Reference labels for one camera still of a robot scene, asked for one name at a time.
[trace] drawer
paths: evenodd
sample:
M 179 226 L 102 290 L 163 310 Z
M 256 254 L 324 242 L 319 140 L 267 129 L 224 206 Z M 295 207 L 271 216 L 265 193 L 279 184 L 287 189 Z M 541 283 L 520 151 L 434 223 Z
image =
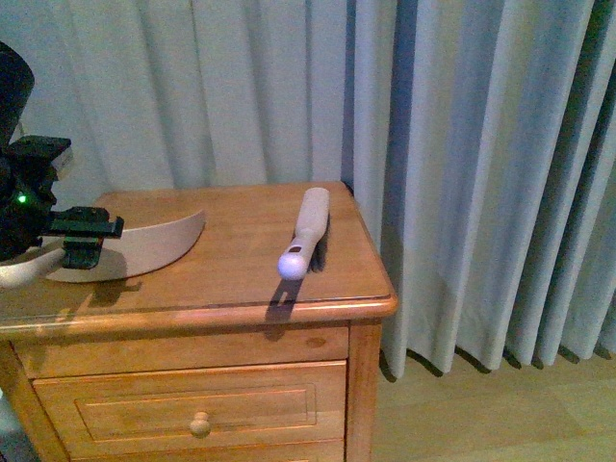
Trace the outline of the drawer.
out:
M 333 440 L 232 449 L 142 452 L 72 460 L 76 462 L 344 462 L 345 444 L 343 440 Z
M 14 342 L 30 378 L 345 359 L 345 324 L 257 326 L 206 335 Z
M 37 379 L 73 458 L 344 438 L 345 361 Z M 197 413 L 211 433 L 193 436 Z

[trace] wooden knob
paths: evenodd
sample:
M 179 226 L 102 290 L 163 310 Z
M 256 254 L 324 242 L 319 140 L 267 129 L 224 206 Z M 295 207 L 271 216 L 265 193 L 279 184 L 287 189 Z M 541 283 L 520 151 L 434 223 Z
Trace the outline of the wooden knob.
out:
M 191 422 L 191 433 L 196 438 L 205 438 L 212 431 L 212 424 L 208 422 L 207 412 L 197 412 Z

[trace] wooden drawer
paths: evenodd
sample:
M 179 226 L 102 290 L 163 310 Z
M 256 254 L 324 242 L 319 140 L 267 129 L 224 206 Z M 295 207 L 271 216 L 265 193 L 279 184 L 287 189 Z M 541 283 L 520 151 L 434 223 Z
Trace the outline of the wooden drawer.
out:
M 79 462 L 344 462 L 343 440 L 291 445 L 192 449 L 72 459 Z
M 342 439 L 346 361 L 37 379 L 73 458 Z M 197 412 L 212 432 L 194 437 Z
M 345 324 L 257 326 L 166 338 L 14 342 L 29 378 L 345 359 Z

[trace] nightstand leg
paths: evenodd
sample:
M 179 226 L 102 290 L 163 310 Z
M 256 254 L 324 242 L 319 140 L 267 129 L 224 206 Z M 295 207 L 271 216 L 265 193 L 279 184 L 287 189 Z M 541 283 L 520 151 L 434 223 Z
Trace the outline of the nightstand leg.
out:
M 381 320 L 352 321 L 346 396 L 346 462 L 370 462 Z
M 64 446 L 40 406 L 37 394 L 9 342 L 0 342 L 0 388 L 7 395 L 40 460 L 67 462 Z

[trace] white controller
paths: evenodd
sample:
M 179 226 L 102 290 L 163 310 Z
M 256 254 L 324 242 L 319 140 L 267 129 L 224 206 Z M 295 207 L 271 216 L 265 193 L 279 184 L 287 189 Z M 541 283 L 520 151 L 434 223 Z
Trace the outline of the white controller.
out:
M 295 224 L 295 238 L 278 260 L 280 277 L 290 281 L 303 279 L 319 240 L 327 229 L 329 191 L 311 188 L 304 194 Z

